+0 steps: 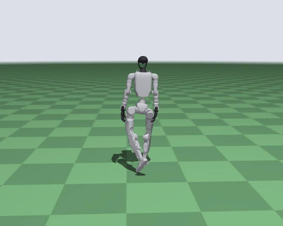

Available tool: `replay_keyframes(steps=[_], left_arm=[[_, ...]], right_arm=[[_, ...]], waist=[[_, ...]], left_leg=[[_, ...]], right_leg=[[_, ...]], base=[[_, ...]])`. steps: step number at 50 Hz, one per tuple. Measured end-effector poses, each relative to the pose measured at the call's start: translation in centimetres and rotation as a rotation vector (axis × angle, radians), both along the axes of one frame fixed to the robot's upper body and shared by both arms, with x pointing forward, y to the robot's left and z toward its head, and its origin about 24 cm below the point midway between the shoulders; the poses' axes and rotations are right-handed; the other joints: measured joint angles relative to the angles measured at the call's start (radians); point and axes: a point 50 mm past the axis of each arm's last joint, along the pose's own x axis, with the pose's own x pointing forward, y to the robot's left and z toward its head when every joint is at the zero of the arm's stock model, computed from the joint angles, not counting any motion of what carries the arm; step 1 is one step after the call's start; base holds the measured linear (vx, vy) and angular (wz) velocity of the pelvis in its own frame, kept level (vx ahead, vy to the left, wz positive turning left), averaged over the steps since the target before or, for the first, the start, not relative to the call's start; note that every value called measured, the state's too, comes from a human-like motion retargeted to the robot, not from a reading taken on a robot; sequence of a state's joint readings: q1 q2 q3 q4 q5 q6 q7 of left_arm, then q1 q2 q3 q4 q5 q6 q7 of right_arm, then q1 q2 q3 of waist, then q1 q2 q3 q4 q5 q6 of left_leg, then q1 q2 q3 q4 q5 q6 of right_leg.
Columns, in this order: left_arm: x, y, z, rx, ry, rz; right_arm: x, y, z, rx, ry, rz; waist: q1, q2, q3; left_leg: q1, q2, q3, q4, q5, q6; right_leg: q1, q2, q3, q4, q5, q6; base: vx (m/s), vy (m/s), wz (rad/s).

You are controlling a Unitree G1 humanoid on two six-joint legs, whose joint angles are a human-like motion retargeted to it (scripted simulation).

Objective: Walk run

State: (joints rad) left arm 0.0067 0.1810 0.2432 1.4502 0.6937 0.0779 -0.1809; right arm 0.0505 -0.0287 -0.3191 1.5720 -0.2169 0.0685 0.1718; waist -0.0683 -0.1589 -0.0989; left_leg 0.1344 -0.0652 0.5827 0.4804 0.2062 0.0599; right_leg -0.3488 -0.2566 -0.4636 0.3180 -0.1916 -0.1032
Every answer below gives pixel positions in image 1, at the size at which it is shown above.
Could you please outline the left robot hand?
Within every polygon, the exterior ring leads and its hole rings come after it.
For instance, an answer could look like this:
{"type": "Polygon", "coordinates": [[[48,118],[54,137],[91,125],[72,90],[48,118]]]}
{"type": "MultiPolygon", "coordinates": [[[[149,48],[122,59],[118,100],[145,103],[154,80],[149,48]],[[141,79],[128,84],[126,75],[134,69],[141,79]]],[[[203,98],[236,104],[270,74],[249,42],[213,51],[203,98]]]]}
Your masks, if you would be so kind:
{"type": "Polygon", "coordinates": [[[124,117],[125,117],[125,110],[124,110],[124,106],[122,106],[122,107],[121,107],[121,120],[122,120],[123,122],[125,122],[124,117]]]}

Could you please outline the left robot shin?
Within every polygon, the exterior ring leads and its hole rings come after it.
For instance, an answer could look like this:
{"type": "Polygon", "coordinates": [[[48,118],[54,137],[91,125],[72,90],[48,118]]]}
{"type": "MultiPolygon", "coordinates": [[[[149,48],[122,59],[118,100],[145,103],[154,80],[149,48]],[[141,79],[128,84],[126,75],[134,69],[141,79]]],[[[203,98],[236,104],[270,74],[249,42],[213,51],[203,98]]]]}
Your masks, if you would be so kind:
{"type": "Polygon", "coordinates": [[[141,154],[141,148],[140,148],[139,141],[134,139],[133,134],[129,134],[128,141],[129,141],[129,144],[130,144],[133,152],[135,153],[136,157],[138,158],[138,160],[140,162],[143,159],[143,157],[142,157],[142,154],[141,154]]]}

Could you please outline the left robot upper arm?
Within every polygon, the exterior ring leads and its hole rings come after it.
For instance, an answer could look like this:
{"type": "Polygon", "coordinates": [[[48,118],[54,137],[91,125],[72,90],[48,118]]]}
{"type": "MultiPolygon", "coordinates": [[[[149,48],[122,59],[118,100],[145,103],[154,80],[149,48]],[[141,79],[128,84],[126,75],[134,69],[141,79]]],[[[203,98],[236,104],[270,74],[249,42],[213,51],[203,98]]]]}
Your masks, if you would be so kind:
{"type": "Polygon", "coordinates": [[[127,76],[127,81],[126,81],[126,95],[131,94],[131,86],[132,86],[132,79],[134,79],[135,73],[130,73],[127,76]]]}

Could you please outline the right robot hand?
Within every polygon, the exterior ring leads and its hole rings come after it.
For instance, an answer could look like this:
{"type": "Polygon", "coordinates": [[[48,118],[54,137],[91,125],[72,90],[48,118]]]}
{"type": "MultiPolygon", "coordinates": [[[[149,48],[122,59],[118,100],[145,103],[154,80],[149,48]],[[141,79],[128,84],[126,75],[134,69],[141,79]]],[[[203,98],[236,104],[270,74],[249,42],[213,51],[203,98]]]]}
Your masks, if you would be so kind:
{"type": "Polygon", "coordinates": [[[154,117],[152,118],[153,120],[151,120],[150,122],[154,122],[155,121],[155,118],[157,117],[157,113],[158,113],[158,107],[156,106],[155,107],[155,110],[154,110],[154,117]]]}

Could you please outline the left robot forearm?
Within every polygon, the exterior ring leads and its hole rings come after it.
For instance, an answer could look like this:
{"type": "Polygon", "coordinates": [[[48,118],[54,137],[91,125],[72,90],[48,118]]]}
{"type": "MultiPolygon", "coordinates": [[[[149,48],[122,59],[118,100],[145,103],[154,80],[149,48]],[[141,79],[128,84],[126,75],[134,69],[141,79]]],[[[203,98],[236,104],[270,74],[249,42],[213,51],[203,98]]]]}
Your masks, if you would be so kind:
{"type": "Polygon", "coordinates": [[[124,95],[123,95],[123,101],[122,101],[122,105],[121,105],[121,107],[124,106],[124,110],[126,109],[128,98],[129,98],[129,96],[126,95],[126,89],[125,89],[124,90],[124,95]]]}

